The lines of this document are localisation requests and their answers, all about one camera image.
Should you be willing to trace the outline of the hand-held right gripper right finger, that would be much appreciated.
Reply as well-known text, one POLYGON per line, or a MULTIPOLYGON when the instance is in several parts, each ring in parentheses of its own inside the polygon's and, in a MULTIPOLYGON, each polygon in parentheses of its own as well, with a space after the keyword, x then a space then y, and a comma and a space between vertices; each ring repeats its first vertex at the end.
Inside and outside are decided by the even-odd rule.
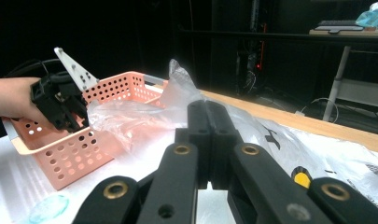
POLYGON ((212 129, 210 180, 215 189, 246 196, 255 224, 332 224, 269 153, 246 143, 226 108, 206 103, 212 129))

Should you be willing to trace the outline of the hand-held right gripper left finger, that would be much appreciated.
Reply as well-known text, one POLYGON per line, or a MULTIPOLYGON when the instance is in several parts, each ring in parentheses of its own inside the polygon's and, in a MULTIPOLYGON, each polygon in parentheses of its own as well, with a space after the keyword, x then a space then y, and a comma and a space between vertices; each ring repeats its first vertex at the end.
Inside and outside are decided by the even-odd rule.
POLYGON ((205 101, 188 105, 188 126, 175 131, 154 174, 136 224, 195 224, 198 189, 207 186, 211 131, 205 101))

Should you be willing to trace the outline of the pink perforated plastic basket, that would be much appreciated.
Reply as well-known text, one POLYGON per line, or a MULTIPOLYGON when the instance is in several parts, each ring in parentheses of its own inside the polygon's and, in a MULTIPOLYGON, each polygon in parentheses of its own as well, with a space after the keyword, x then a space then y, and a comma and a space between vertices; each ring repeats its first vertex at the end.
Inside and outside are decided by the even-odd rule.
MULTIPOLYGON (((167 81, 138 72, 105 78, 83 92, 87 102, 136 101, 159 106, 167 81)), ((31 121, 4 119, 10 142, 19 154, 35 158, 50 184, 62 189, 113 159, 120 142, 107 132, 83 128, 75 133, 55 133, 31 121)))

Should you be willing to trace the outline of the clear smiley plastic bag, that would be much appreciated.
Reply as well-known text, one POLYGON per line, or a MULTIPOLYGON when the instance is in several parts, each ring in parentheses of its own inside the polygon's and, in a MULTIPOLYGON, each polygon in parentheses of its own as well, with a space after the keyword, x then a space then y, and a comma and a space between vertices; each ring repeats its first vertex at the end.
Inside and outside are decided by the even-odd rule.
POLYGON ((187 106, 196 101, 223 105, 243 140, 264 147, 289 175, 308 186, 316 177, 333 177, 347 183, 378 208, 378 153, 342 138, 308 133, 272 119, 255 116, 220 97, 209 97, 194 86, 189 73, 175 60, 169 64, 165 90, 157 90, 157 101, 138 103, 118 97, 107 103, 95 100, 88 110, 90 127, 119 141, 106 153, 114 158, 123 152, 143 155, 150 168, 161 159, 154 146, 172 142, 176 128, 188 126, 187 106))

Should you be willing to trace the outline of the clear bluish plastic disc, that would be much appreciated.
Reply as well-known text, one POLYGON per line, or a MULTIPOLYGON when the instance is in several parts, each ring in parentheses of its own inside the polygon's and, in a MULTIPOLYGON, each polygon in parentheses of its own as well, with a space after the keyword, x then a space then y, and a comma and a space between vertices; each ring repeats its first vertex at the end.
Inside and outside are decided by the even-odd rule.
POLYGON ((29 215, 30 224, 44 224, 64 213, 69 199, 64 195, 51 195, 38 203, 29 215))

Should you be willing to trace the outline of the dark equipment rack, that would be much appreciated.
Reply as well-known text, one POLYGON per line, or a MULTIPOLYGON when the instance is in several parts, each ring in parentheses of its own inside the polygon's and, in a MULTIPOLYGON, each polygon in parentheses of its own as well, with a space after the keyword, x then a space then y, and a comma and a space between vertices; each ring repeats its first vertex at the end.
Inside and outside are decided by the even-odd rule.
MULTIPOLYGON (((245 0, 244 24, 240 30, 250 34, 267 32, 266 15, 268 13, 261 0, 245 0)), ((237 94, 244 96, 257 90, 256 84, 263 70, 265 41, 241 39, 236 53, 237 94)))

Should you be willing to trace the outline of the white metal desk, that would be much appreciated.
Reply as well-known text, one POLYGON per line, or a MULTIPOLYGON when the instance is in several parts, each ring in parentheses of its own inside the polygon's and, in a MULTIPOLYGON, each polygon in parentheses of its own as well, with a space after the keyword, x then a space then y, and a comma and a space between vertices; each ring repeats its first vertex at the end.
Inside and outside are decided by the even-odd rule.
MULTIPOLYGON (((343 37, 378 37, 378 31, 321 31, 311 30, 310 35, 341 35, 343 37)), ((342 57, 337 69, 336 76, 327 98, 327 105, 323 114, 324 121, 330 121, 333 111, 336 112, 336 117, 333 122, 337 121, 339 117, 338 106, 336 100, 341 99, 353 103, 378 107, 378 84, 357 81, 353 79, 343 78, 343 72, 348 60, 349 54, 353 52, 350 46, 346 45, 343 48, 342 57)))

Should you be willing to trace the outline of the dark keyboard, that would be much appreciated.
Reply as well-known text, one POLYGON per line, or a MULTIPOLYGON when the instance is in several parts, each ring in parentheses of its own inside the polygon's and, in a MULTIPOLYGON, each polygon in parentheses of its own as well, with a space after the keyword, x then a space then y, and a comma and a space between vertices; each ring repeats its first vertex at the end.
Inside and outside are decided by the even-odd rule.
POLYGON ((362 26, 355 21, 321 21, 315 28, 317 31, 327 31, 330 34, 338 34, 340 31, 363 31, 362 26))

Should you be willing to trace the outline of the crumpled bluish plastic bag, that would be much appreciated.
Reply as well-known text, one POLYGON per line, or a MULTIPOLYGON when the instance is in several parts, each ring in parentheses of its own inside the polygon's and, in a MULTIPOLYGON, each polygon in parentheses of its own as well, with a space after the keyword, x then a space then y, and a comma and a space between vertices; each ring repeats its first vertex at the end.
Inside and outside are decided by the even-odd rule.
POLYGON ((378 2, 371 4, 367 11, 362 12, 356 19, 356 24, 378 30, 378 2))

